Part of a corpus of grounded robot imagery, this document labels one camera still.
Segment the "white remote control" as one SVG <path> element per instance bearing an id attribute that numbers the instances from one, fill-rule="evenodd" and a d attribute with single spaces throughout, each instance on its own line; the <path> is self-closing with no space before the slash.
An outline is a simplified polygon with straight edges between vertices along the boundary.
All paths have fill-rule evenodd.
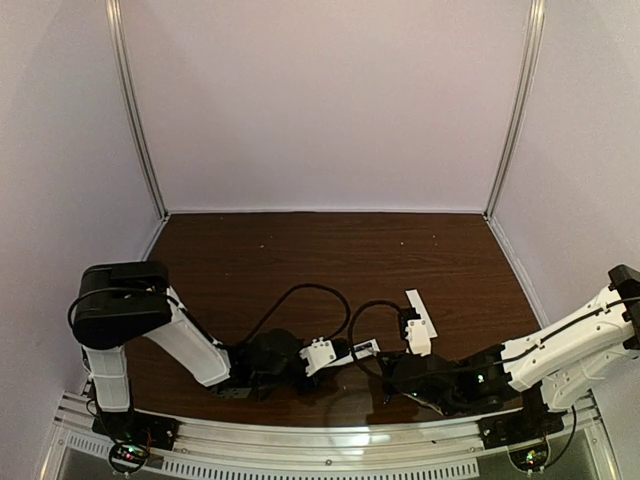
<path id="1" fill-rule="evenodd" d="M 334 348 L 335 359 L 331 363 L 331 366 L 341 366 L 354 362 L 349 342 L 346 338 L 338 338 L 332 341 Z M 357 343 L 353 346 L 357 359 L 365 359 L 371 356 L 376 356 L 380 352 L 379 345 L 375 339 Z"/>

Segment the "white battery cover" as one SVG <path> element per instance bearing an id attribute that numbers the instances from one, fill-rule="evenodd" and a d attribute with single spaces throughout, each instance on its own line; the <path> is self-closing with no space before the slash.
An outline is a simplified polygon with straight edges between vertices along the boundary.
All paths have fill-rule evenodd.
<path id="1" fill-rule="evenodd" d="M 405 291 L 405 295 L 412 308 L 416 310 L 419 318 L 424 321 L 428 336 L 430 338 L 437 338 L 438 333 L 429 315 L 429 312 L 423 302 L 423 299 L 417 289 L 410 289 Z"/>

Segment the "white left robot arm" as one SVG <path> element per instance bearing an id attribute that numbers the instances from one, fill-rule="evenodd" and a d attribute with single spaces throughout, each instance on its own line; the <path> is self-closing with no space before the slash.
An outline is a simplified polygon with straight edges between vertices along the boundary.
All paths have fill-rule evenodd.
<path id="1" fill-rule="evenodd" d="M 287 330 L 273 329 L 237 346 L 211 336 L 179 299 L 159 262 L 87 268 L 68 323 L 87 358 L 103 412 L 133 407 L 125 345 L 139 337 L 159 345 L 218 398 L 261 400 L 280 387 L 305 395 L 319 386 L 301 339 Z"/>

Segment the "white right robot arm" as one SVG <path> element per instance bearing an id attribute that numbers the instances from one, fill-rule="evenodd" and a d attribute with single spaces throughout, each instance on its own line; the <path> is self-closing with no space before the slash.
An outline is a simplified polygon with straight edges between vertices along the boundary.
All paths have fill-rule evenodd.
<path id="1" fill-rule="evenodd" d="M 409 351 L 384 363 L 383 381 L 443 416 L 500 410 L 514 398 L 560 413 L 639 350 L 639 272 L 621 264 L 585 305 L 537 332 L 459 361 Z"/>

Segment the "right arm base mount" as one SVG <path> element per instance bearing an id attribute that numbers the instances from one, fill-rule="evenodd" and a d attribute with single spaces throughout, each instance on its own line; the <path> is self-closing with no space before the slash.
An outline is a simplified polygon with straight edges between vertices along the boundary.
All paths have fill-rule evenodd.
<path id="1" fill-rule="evenodd" d="M 522 393 L 522 408 L 481 418 L 477 424 L 485 450 L 507 447 L 511 464 L 527 475 L 542 473 L 551 464 L 548 436 L 564 429 L 563 413 L 552 413 L 540 388 Z"/>

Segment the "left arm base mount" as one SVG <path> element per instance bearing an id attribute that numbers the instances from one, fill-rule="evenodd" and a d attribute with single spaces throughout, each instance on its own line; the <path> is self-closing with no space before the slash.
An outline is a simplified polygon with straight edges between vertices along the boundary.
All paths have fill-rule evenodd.
<path id="1" fill-rule="evenodd" d="M 89 399 L 85 408 L 93 417 L 92 431 L 111 441 L 107 461 L 117 474 L 129 477 L 140 471 L 150 459 L 152 449 L 173 449 L 180 425 L 175 418 L 132 408 L 126 412 L 105 412 L 95 399 Z"/>

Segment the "left aluminium frame post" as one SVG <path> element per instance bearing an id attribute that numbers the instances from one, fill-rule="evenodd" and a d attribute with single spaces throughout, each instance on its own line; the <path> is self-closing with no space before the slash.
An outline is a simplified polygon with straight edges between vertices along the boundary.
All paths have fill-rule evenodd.
<path id="1" fill-rule="evenodd" d="M 160 220 L 164 220 L 169 213 L 161 193 L 144 132 L 127 48 L 126 32 L 122 15 L 122 2 L 118 0 L 107 0 L 105 2 L 105 6 L 121 95 L 134 148 L 136 150 L 142 176 L 149 192 L 156 217 Z"/>

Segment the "aluminium frame post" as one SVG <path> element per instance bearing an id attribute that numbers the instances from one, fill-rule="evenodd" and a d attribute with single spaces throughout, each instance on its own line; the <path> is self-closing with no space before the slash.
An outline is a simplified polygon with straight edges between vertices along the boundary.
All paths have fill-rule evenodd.
<path id="1" fill-rule="evenodd" d="M 519 135 L 524 123 L 526 107 L 532 89 L 539 62 L 546 17 L 546 1 L 530 2 L 526 22 L 525 41 L 522 61 L 516 85 L 512 110 L 507 126 L 504 144 L 498 163 L 494 182 L 484 211 L 485 218 L 490 221 L 498 208 L 503 189 L 506 185 L 509 168 L 515 156 Z"/>
<path id="2" fill-rule="evenodd" d="M 149 192 L 156 217 L 160 220 L 164 220 L 169 213 L 161 193 L 144 132 L 127 48 L 126 32 L 122 15 L 122 2 L 118 0 L 107 0 L 105 2 L 105 6 L 121 95 L 134 148 L 136 150 L 142 176 Z"/>

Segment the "right aluminium frame post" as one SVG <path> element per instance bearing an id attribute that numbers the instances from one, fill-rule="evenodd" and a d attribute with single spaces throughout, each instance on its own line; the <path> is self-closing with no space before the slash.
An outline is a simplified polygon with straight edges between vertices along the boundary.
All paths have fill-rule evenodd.
<path id="1" fill-rule="evenodd" d="M 509 168 L 515 156 L 519 135 L 524 123 L 526 107 L 532 89 L 539 62 L 546 17 L 546 1 L 530 2 L 526 22 L 525 41 L 522 61 L 516 85 L 512 110 L 507 126 L 504 144 L 498 163 L 494 182 L 484 211 L 485 218 L 490 221 L 498 208 L 503 189 L 506 185 Z"/>

